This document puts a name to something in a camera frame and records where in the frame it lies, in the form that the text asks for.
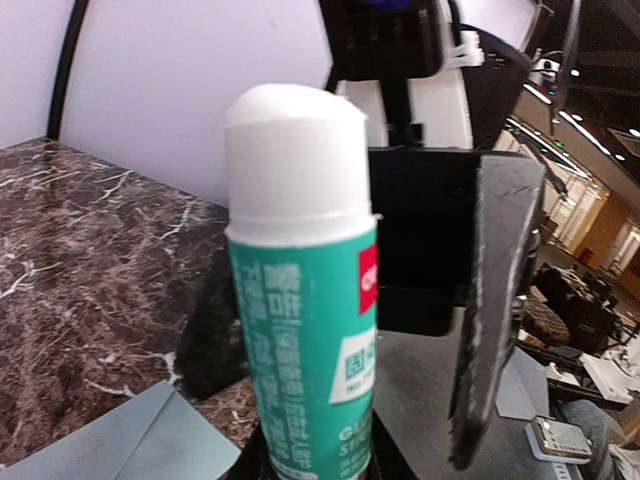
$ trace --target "black cable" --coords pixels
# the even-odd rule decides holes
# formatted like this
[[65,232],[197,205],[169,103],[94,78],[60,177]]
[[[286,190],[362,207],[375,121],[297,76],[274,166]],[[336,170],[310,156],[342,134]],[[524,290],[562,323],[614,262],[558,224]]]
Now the black cable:
[[335,64],[333,64],[331,65],[331,70],[329,71],[329,77],[327,78],[327,82],[324,85],[324,89],[327,92],[336,93],[339,83],[340,83],[340,76],[338,75],[338,68],[335,66]]
[[64,103],[67,98],[67,87],[69,76],[73,66],[73,57],[76,53],[80,30],[84,22],[89,0],[76,0],[71,11],[67,33],[64,37],[60,60],[58,61],[58,72],[56,74],[53,94],[51,95],[51,106],[49,108],[49,124],[47,126],[47,137],[52,140],[60,139],[60,125],[64,113]]
[[531,72],[529,72],[529,73],[540,73],[540,72],[557,73],[555,70],[552,70],[550,68],[540,68],[538,70],[531,70]]
[[524,135],[520,131],[511,132],[517,141],[521,144],[525,144],[533,153],[533,156],[536,157],[536,160],[544,167],[545,170],[545,179],[551,184],[553,189],[560,195],[562,198],[566,198],[569,195],[569,191],[567,190],[567,186],[562,181],[560,177],[558,177],[551,167],[547,164],[544,159],[544,155],[540,151],[540,145],[537,142],[534,142],[532,139]]
[[564,55],[564,52],[562,50],[552,50],[551,52],[547,52],[544,55],[541,55],[540,59],[549,59],[551,57],[560,56],[560,60],[562,60],[562,55]]
[[456,47],[462,45],[462,26],[460,21],[460,7],[456,0],[448,0],[449,9],[451,10],[451,30],[453,32],[453,41]]

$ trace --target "brown marble surface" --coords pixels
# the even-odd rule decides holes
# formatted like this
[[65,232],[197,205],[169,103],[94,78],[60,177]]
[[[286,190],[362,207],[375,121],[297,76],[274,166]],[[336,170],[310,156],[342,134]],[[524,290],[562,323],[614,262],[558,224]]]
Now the brown marble surface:
[[[50,140],[0,151],[0,464],[160,380],[226,211]],[[194,403],[236,444],[245,380]]]

